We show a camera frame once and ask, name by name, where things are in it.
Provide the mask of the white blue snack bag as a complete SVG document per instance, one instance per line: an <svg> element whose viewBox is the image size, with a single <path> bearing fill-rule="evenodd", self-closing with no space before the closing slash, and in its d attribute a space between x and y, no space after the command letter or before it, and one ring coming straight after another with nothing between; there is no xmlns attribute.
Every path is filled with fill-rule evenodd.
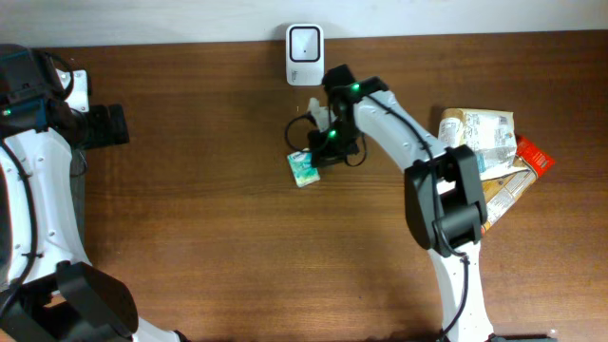
<svg viewBox="0 0 608 342"><path fill-rule="evenodd" d="M512 112L472 108L462 108L462 112L460 144L474 152L482 181L525 170L514 165L517 142Z"/></svg>

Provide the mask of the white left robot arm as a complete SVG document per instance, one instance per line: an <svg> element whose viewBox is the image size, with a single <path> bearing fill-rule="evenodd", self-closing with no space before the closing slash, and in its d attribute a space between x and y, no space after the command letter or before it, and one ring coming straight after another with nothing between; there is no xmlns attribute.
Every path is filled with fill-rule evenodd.
<svg viewBox="0 0 608 342"><path fill-rule="evenodd" d="M95 268L78 226L74 160L129 140L119 104L58 55L1 47L1 328L16 341L174 341Z"/></svg>

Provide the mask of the orange cracker package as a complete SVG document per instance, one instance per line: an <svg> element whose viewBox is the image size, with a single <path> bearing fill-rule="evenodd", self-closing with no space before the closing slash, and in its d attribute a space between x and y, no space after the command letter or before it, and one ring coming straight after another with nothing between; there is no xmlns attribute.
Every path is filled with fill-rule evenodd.
<svg viewBox="0 0 608 342"><path fill-rule="evenodd" d="M555 164L550 155L526 137L517 135L516 142L517 150L512 164L515 172L483 182L487 221L482 226L482 235L485 235L523 193Z"/></svg>

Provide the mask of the small green tissue pack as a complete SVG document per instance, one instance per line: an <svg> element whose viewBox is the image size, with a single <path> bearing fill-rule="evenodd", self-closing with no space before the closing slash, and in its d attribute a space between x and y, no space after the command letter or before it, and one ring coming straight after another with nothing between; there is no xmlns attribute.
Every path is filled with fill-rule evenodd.
<svg viewBox="0 0 608 342"><path fill-rule="evenodd" d="M318 170L312 166L312 154L308 149L305 149L303 152L294 152L288 155L287 161L298 188L302 188L320 180Z"/></svg>

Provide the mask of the white tube with tan cap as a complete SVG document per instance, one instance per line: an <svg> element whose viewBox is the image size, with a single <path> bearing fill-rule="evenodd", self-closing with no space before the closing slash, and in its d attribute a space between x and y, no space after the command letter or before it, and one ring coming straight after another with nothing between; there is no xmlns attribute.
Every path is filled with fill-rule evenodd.
<svg viewBox="0 0 608 342"><path fill-rule="evenodd" d="M458 147L463 144L465 131L465 113L461 108L448 108L441 116L438 139L448 147Z"/></svg>

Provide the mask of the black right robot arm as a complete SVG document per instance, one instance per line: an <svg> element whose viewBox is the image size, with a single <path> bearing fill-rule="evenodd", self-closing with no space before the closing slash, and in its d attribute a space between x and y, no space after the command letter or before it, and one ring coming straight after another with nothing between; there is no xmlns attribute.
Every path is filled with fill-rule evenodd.
<svg viewBox="0 0 608 342"><path fill-rule="evenodd" d="M321 84L328 105L311 116L312 165L348 162L356 142L376 141L403 173L407 227L434 268L443 310L439 340L493 340L479 266L487 209L475 153L428 133L377 77L358 81L342 65Z"/></svg>

